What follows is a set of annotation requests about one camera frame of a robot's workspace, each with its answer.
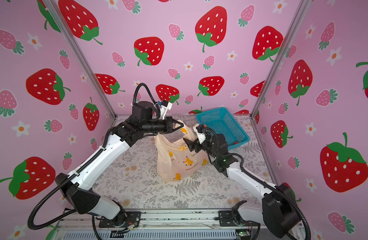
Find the translucent orange plastic bag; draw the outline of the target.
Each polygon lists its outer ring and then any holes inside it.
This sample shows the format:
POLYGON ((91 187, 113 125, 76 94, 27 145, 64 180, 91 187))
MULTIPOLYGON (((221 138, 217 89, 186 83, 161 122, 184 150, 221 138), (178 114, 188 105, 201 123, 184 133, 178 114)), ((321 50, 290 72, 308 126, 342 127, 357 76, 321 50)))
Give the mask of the translucent orange plastic bag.
POLYGON ((207 153, 190 151, 184 139, 194 141, 194 130, 184 125, 182 139, 170 142, 164 135, 154 137, 157 148, 157 173, 166 183, 185 179, 205 166, 209 160, 207 153))

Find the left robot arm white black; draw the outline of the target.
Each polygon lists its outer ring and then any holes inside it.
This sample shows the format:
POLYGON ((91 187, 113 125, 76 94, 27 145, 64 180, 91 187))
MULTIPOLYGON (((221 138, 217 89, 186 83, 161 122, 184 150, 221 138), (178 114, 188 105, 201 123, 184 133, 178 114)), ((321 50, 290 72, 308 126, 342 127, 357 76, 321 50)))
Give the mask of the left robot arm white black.
POLYGON ((125 224, 127 215, 121 204, 101 197, 92 190, 92 187, 117 157, 138 140, 157 134, 172 133, 183 128, 182 123, 166 116, 171 107, 172 103, 168 101, 159 103, 161 116, 155 120, 152 118, 155 111, 152 103, 146 101, 135 103, 131 116, 107 132, 103 145, 91 156, 93 161, 86 160, 69 173, 75 177, 61 187, 61 192, 77 213, 102 216, 118 227, 125 224))

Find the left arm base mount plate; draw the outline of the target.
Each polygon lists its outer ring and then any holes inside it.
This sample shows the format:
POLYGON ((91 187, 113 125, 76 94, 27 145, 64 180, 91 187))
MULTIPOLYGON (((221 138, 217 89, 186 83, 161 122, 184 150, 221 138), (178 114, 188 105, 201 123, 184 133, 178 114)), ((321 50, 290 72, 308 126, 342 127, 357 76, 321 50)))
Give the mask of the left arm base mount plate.
POLYGON ((137 228, 141 220, 141 212, 120 212, 113 220, 102 218, 99 222, 100 228, 137 228))

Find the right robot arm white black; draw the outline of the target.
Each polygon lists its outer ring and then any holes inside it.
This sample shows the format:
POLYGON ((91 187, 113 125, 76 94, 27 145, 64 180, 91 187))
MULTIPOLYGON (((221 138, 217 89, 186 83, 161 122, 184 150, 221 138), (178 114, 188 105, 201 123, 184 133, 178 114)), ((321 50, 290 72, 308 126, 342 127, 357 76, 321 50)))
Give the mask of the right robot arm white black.
POLYGON ((244 168, 244 158, 236 153, 229 153, 225 137, 222 134, 205 137, 202 135, 194 141, 183 139, 191 152, 207 153, 213 158, 212 165, 218 172, 241 184, 259 201, 262 210, 262 221, 276 237, 290 237, 292 230, 299 222, 305 221, 291 189, 284 184, 279 186, 266 182, 244 168))

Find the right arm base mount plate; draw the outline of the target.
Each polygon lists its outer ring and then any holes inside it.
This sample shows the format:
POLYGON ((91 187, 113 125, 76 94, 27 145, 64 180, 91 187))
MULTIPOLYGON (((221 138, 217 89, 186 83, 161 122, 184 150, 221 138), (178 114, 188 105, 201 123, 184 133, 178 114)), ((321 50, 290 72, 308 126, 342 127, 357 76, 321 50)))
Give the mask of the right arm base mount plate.
POLYGON ((237 227, 241 225, 241 222, 232 210, 218 211, 215 221, 218 221, 221 227, 237 227))

